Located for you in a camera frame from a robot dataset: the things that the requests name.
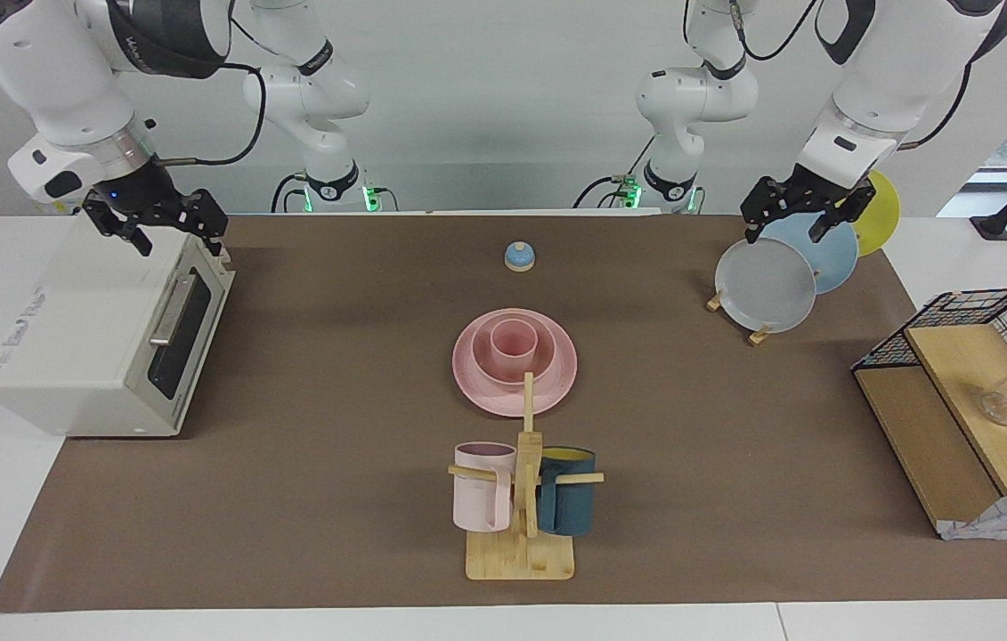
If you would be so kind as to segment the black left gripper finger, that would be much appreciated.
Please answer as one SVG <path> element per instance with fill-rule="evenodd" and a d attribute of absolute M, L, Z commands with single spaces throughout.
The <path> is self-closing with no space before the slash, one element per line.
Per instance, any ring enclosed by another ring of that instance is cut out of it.
<path fill-rule="evenodd" d="M 819 244 L 832 228 L 845 222 L 845 216 L 839 208 L 825 208 L 812 226 L 808 228 L 808 238 L 814 244 Z"/>
<path fill-rule="evenodd" d="M 740 204 L 744 224 L 744 239 L 754 244 L 764 228 L 775 221 L 776 191 L 751 191 Z"/>

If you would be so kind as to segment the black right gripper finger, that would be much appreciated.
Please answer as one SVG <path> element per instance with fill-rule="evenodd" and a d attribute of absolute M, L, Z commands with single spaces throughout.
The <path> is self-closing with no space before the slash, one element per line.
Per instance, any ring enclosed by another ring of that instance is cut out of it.
<path fill-rule="evenodd" d="M 186 196 L 187 231 L 202 239 L 207 251 L 215 258 L 222 254 L 227 224 L 229 218 L 210 191 L 201 188 Z"/>
<path fill-rule="evenodd" d="M 84 200 L 81 210 L 102 236 L 119 237 L 135 247 L 141 256 L 150 256 L 152 244 L 135 220 L 120 219 L 104 200 Z"/>

